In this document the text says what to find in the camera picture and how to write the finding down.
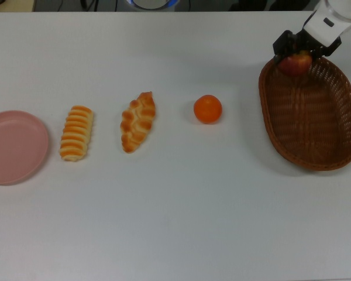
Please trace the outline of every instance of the bread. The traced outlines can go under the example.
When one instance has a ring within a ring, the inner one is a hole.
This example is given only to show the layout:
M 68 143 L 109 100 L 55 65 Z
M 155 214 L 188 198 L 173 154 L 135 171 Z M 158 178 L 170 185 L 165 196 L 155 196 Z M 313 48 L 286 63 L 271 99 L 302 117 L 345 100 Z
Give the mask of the bread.
M 75 105 L 66 118 L 60 144 L 60 156 L 65 161 L 78 161 L 87 153 L 94 113 L 87 107 Z
M 147 138 L 156 115 L 152 92 L 143 92 L 122 112 L 122 149 L 132 153 Z

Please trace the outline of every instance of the orange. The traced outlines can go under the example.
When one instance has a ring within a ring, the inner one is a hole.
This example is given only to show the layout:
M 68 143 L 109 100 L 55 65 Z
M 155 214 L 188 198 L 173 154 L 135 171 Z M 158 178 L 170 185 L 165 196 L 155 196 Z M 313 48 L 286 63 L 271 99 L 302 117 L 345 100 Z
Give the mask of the orange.
M 216 122 L 222 113 L 221 102 L 213 95 L 203 95 L 194 104 L 194 114 L 205 124 Z

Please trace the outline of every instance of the brown basket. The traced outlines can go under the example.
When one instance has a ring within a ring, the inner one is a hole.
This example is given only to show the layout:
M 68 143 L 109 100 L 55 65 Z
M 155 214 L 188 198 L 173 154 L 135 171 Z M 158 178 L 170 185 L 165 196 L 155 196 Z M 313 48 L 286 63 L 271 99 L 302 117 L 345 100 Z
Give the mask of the brown basket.
M 307 74 L 291 78 L 271 60 L 259 90 L 265 127 L 280 155 L 317 171 L 351 162 L 351 85 L 333 63 L 318 59 Z

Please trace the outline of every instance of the robotic arm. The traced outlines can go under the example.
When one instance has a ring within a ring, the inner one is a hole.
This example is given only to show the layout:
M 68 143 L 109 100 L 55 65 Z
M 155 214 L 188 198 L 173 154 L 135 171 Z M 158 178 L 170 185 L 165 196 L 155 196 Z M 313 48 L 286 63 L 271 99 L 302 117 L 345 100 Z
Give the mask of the robotic arm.
M 273 44 L 274 61 L 302 50 L 313 59 L 330 56 L 342 41 L 340 35 L 351 29 L 351 0 L 320 0 L 300 32 L 286 30 Z

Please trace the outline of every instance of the toy fruit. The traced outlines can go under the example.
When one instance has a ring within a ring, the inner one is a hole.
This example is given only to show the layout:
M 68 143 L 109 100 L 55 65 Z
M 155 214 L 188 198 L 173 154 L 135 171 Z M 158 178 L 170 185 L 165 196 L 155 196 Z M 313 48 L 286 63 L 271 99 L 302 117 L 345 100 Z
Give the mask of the toy fruit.
M 312 57 L 308 51 L 300 51 L 284 58 L 278 64 L 278 69 L 285 75 L 296 77 L 305 74 L 312 64 Z
M 221 102 L 213 95 L 203 95 L 194 104 L 194 114 L 205 124 L 216 122 L 222 113 Z

